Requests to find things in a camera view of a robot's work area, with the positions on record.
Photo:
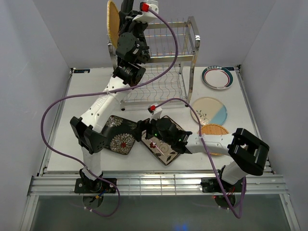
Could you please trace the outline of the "cream and blue round plate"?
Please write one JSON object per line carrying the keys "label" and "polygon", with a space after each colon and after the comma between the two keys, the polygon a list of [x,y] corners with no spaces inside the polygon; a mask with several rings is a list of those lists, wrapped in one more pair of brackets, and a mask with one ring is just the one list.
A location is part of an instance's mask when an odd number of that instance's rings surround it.
{"label": "cream and blue round plate", "polygon": [[202,97],[195,100],[192,104],[195,111],[191,111],[191,116],[195,122],[200,120],[201,125],[217,124],[223,125],[228,116],[226,106],[216,98]]}

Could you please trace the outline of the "round woven bamboo plate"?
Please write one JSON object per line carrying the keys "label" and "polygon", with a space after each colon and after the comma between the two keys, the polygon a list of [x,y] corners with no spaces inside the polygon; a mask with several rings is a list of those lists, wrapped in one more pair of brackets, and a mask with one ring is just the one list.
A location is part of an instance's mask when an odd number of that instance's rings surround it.
{"label": "round woven bamboo plate", "polygon": [[[202,126],[201,133],[203,135],[226,135],[226,134],[229,134],[229,132],[226,128],[224,128],[223,126],[218,125],[218,124],[206,124],[206,125]],[[207,149],[210,151],[210,155],[212,157],[223,156],[223,154],[212,152],[212,149],[210,148],[210,146],[208,144],[206,146],[207,146]]]}

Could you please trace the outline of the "square woven bamboo plate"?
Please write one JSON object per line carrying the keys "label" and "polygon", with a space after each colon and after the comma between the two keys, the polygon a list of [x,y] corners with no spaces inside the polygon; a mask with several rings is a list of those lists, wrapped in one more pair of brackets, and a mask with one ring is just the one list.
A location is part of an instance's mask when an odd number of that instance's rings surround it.
{"label": "square woven bamboo plate", "polygon": [[119,38],[118,34],[119,24],[120,24],[120,17],[117,6],[112,0],[109,0],[107,2],[107,32],[111,44],[115,48],[117,48],[117,41]]}

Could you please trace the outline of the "right blue table label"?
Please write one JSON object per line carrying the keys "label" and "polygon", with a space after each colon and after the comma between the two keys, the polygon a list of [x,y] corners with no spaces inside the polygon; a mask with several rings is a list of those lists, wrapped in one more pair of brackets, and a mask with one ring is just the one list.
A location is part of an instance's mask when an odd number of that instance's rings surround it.
{"label": "right blue table label", "polygon": [[226,68],[229,71],[234,71],[235,70],[234,67],[224,67],[224,68]]}

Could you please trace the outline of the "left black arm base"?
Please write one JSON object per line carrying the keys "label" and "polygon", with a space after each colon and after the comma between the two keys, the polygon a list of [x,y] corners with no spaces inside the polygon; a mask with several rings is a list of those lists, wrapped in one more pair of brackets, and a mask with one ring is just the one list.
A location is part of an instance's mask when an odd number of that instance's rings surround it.
{"label": "left black arm base", "polygon": [[74,193],[116,193],[115,187],[111,183],[101,180],[89,180],[78,178],[75,183]]}

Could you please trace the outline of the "beige floral square plate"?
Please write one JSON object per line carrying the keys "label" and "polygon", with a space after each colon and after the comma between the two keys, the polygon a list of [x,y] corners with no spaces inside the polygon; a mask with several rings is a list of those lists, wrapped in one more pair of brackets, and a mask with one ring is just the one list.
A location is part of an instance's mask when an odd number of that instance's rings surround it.
{"label": "beige floral square plate", "polygon": [[186,132],[173,119],[164,116],[156,120],[153,137],[146,131],[142,133],[141,142],[165,166],[174,161],[180,154],[187,153],[187,139],[191,132]]}

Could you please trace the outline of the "blue table label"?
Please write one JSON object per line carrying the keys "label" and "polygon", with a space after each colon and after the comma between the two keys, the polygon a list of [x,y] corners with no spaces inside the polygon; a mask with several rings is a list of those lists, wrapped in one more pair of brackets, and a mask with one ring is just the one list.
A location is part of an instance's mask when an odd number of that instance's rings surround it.
{"label": "blue table label", "polygon": [[90,69],[74,69],[73,73],[74,74],[84,74],[84,73],[89,73]]}
{"label": "blue table label", "polygon": [[229,71],[234,71],[235,70],[234,67],[224,67],[224,68],[226,68]]}

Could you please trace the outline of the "white plate teal red rim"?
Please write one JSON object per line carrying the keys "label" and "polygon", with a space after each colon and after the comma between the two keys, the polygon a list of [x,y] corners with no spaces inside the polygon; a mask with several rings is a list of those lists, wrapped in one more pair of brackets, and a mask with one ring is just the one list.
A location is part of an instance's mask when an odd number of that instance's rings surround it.
{"label": "white plate teal red rim", "polygon": [[211,89],[226,90],[233,84],[233,75],[230,69],[213,65],[203,70],[202,81]]}

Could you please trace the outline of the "aluminium front rail frame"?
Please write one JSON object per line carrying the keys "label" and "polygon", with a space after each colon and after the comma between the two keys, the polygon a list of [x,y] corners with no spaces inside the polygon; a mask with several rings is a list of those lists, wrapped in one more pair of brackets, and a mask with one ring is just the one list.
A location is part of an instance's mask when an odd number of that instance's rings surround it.
{"label": "aluminium front rail frame", "polygon": [[[147,195],[202,195],[201,179],[213,178],[212,173],[166,173],[166,174],[129,174],[110,173],[109,178],[117,179],[121,196]],[[33,177],[26,200],[21,230],[30,230],[40,196],[74,196],[78,174],[43,174]],[[277,194],[280,196],[290,229],[300,230],[287,185],[282,175],[265,173],[261,177],[247,176],[247,194]]]}

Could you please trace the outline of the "left blue table label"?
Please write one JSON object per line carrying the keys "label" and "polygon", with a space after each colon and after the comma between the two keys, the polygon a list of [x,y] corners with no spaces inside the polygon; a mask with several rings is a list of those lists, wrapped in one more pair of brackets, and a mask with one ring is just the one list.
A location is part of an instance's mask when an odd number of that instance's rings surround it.
{"label": "left blue table label", "polygon": [[89,73],[90,69],[74,69],[73,73],[74,74],[84,74],[84,73]]}

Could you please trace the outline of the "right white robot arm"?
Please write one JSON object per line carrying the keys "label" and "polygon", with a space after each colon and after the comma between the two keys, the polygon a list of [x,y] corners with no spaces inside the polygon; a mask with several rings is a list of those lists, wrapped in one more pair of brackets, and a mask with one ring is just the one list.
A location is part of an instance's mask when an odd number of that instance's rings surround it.
{"label": "right white robot arm", "polygon": [[247,175],[261,176],[268,158],[269,146],[244,128],[233,134],[205,135],[178,129],[168,117],[140,120],[133,130],[136,141],[157,138],[179,154],[221,154],[233,161],[224,166],[217,179],[218,187],[229,191]]}

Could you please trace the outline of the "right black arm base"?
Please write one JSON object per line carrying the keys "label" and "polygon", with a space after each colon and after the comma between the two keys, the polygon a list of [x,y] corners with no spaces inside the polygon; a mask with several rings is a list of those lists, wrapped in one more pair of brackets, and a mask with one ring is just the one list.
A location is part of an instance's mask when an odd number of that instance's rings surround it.
{"label": "right black arm base", "polygon": [[[223,180],[220,181],[226,193],[241,192],[243,183],[246,182],[245,179],[241,179],[235,184],[229,184]],[[222,189],[218,183],[217,178],[201,178],[200,184],[202,186],[202,192],[204,193],[222,193]]]}

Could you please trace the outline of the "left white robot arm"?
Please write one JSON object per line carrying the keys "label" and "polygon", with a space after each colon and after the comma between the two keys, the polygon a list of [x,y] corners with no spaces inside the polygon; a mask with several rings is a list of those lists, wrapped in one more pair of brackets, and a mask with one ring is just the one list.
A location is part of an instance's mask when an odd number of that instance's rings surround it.
{"label": "left white robot arm", "polygon": [[117,56],[114,72],[105,91],[93,105],[81,115],[73,117],[70,125],[83,152],[85,167],[80,170],[84,186],[91,192],[102,187],[101,150],[107,144],[102,135],[111,112],[138,85],[145,73],[142,64],[150,60],[149,46],[144,31],[156,16],[148,9],[158,12],[158,2],[145,0],[139,10],[133,9],[133,1],[125,0],[118,9],[113,1],[107,3],[107,31]]}

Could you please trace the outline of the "steel two-tier dish rack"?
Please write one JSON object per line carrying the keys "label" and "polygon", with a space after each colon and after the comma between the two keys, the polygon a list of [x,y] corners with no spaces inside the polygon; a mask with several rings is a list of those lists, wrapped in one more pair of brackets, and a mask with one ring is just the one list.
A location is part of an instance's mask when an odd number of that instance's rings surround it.
{"label": "steel two-tier dish rack", "polygon": [[193,16],[186,21],[167,25],[155,21],[144,32],[150,60],[144,65],[142,82],[150,84],[133,90],[121,102],[121,110],[139,110],[151,103],[171,99],[171,107],[179,107],[177,98],[190,102],[193,93],[194,69],[201,37]]}

